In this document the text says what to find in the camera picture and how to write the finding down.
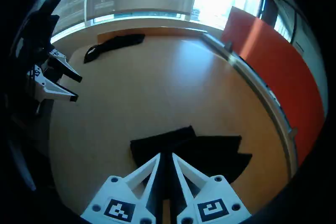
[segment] black fabric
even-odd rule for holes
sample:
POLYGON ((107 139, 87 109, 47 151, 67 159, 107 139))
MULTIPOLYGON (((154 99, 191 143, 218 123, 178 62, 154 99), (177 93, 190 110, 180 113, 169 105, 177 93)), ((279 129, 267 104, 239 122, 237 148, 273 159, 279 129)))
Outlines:
POLYGON ((110 50, 116 50, 126 46, 138 45, 141 44, 143 41, 144 41, 144 34, 116 36, 100 45, 94 45, 90 47, 89 50, 87 50, 87 53, 85 54, 84 64, 97 59, 101 53, 110 50))
POLYGON ((252 154, 238 153, 241 139, 241 136, 197 137, 192 126, 189 126, 153 137, 132 140, 131 152, 138 167, 158 153, 174 152, 207 176, 223 175, 228 183, 232 183, 252 158, 252 154))

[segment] folded cloth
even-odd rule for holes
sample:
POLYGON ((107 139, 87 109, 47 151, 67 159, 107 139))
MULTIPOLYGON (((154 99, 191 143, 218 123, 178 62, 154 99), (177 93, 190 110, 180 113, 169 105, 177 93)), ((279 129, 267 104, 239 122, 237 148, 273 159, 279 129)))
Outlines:
POLYGON ((144 34, 131 34, 126 36, 116 36, 100 45, 94 45, 87 50, 84 56, 84 64, 97 59, 101 53, 119 49, 126 46, 138 45, 144 41, 144 34))
POLYGON ((138 167, 158 153, 175 153, 207 176, 223 175, 228 183, 245 170, 252 154, 238 153, 241 136, 196 137, 192 126, 153 137, 131 141, 138 167))

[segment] orange panel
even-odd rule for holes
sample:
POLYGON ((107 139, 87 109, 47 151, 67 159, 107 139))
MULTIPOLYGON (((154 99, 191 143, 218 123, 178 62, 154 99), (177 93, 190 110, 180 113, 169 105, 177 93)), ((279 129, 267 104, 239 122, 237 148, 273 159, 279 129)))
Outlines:
POLYGON ((299 165, 311 151, 324 123, 322 100, 301 55, 262 20, 232 8, 221 40, 240 55, 276 95, 295 137, 299 165))

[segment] wooden table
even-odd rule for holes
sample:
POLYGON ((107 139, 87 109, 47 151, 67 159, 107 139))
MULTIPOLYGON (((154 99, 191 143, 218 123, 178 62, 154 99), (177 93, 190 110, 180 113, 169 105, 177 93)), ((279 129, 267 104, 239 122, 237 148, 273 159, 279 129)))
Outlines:
POLYGON ((200 38, 146 36, 140 45, 83 64, 88 48, 70 59, 83 81, 60 81, 78 101, 56 101, 50 126, 56 187, 74 212, 83 212, 108 176, 136 169, 131 140, 189 125, 197 135, 242 136, 239 152, 253 157, 232 187, 251 213, 286 185, 284 149, 269 114, 200 38))

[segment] wall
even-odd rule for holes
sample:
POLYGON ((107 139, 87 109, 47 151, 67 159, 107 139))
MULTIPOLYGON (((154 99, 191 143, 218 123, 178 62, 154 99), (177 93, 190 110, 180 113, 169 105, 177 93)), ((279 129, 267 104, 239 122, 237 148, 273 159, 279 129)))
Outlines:
POLYGON ((61 38, 60 40, 54 42, 53 45, 57 48, 58 51, 66 55, 69 59, 78 48, 85 45, 97 44, 98 34, 122 29, 160 26, 201 29, 209 32, 217 39, 220 39, 223 32, 220 29, 189 21, 168 18, 130 18, 89 26, 85 29, 76 31, 64 38, 61 38))
POLYGON ((324 116, 328 113, 328 83, 318 43, 306 23, 298 15, 293 46, 300 53, 312 73, 321 95, 324 116))
MULTIPOLYGON (((232 8, 221 38, 275 94, 292 128, 299 164, 311 151, 324 123, 321 95, 311 69, 295 48, 262 20, 232 8)), ((315 71, 322 70, 315 66, 315 71)))

